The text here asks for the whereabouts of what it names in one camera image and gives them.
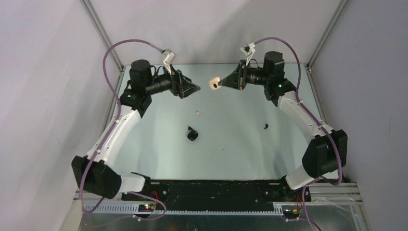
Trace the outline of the beige earbud charging case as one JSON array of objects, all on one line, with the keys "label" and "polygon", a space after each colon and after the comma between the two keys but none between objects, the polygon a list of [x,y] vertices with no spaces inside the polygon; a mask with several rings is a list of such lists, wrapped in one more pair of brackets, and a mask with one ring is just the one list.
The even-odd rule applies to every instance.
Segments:
[{"label": "beige earbud charging case", "polygon": [[209,85],[211,90],[217,90],[217,89],[219,89],[221,87],[220,82],[221,82],[220,77],[214,77],[209,81],[208,85]]}]

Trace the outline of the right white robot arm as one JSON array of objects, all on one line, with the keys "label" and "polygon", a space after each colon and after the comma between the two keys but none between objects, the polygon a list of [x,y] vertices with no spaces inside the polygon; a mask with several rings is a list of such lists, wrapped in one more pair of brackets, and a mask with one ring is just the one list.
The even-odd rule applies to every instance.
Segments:
[{"label": "right white robot arm", "polygon": [[240,60],[231,74],[225,78],[213,78],[209,87],[212,90],[221,87],[243,90],[247,84],[263,86],[266,99],[292,119],[303,134],[308,147],[301,166],[283,178],[282,199],[294,200],[299,195],[299,188],[326,173],[337,171],[341,180],[342,168],[346,165],[347,134],[318,119],[304,104],[297,87],[285,78],[282,53],[267,52],[263,67],[251,67],[250,60]]}]

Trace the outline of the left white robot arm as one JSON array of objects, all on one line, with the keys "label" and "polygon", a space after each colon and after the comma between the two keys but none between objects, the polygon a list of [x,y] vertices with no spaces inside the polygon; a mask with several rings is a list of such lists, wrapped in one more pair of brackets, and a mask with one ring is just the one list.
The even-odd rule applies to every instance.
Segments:
[{"label": "left white robot arm", "polygon": [[201,89],[173,65],[162,74],[153,73],[152,65],[144,59],[131,64],[129,76],[124,92],[117,99],[116,115],[94,147],[83,157],[75,156],[71,163],[81,193],[87,191],[112,199],[118,193],[133,192],[140,200],[149,199],[152,187],[145,183],[147,176],[139,173],[123,176],[114,171],[119,151],[152,103],[152,95],[169,91],[184,99]]}]

